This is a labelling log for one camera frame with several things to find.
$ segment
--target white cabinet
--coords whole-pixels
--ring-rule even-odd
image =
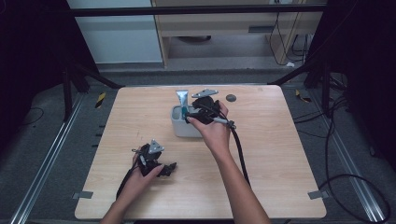
[[[151,7],[149,0],[68,0],[71,8]],[[162,63],[153,16],[76,18],[92,57],[99,65]]]

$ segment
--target drawer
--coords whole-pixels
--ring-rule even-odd
[[[267,5],[269,0],[153,0],[156,7],[221,6],[221,5]],[[183,35],[240,35],[246,34],[250,26],[273,26],[275,13],[233,13],[159,15],[156,17],[161,36]]]

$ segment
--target small round object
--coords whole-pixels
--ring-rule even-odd
[[[236,96],[233,95],[233,94],[228,94],[228,95],[225,97],[225,99],[226,99],[228,102],[235,102],[235,101],[236,101]]]

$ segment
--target black plastic part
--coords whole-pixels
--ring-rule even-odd
[[[192,106],[194,109],[199,110],[196,113],[186,113],[186,118],[192,117],[198,119],[203,124],[209,124],[213,122],[213,118],[217,118],[220,113],[219,101],[217,100],[214,102],[210,96],[196,99],[194,102],[192,102]]]
[[[142,173],[143,176],[148,175],[155,167],[162,165],[161,163],[157,162],[158,158],[160,158],[162,153],[156,152],[153,154],[149,154],[149,147],[150,147],[149,144],[145,144],[140,148],[140,153],[141,153],[140,155],[143,156],[145,160],[145,164],[143,164],[140,158],[137,158],[138,159],[137,165],[139,166],[140,172]],[[172,174],[175,168],[176,168],[176,163],[165,165],[157,176],[161,176],[161,175],[169,176],[170,174]]]

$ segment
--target metal rail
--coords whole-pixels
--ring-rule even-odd
[[[49,152],[41,164],[40,169],[38,170],[32,185],[28,189],[25,194],[20,206],[15,211],[9,223],[11,224],[23,224],[28,218],[30,212],[32,211],[33,206],[35,205],[35,201],[40,194],[48,175],[50,174],[51,168],[58,157],[59,152],[61,151],[62,146],[64,145],[64,140],[66,136],[69,134],[69,131],[76,119],[78,111],[81,107],[81,102],[83,100],[84,94],[79,93],[77,100],[74,104],[73,113],[70,116],[70,119],[64,122],[60,131],[58,132],[55,140],[52,143],[52,146],[49,149]]]
[[[319,93],[317,91],[309,92],[313,96],[312,98],[317,108],[321,108],[319,104]],[[323,115],[322,118],[325,126],[327,128],[330,128],[330,120],[325,115]],[[337,130],[334,130],[334,133],[332,134],[332,140],[335,144],[335,151],[337,152],[337,155],[341,163],[343,164],[344,169],[349,174],[362,176],[358,166],[355,164],[355,162],[352,160],[351,156],[347,152],[347,147],[344,145],[343,140],[338,134]],[[350,182],[356,194],[358,195],[359,200],[361,201],[367,217],[373,222],[384,220],[385,216],[382,213],[382,210],[379,207],[378,202],[376,201],[375,196],[370,190],[369,186],[365,182],[356,178],[350,178]]]
[[[73,17],[143,16],[176,14],[266,13],[266,12],[318,12],[326,4],[243,5],[243,6],[190,6],[190,7],[114,7],[49,10],[48,15]]]

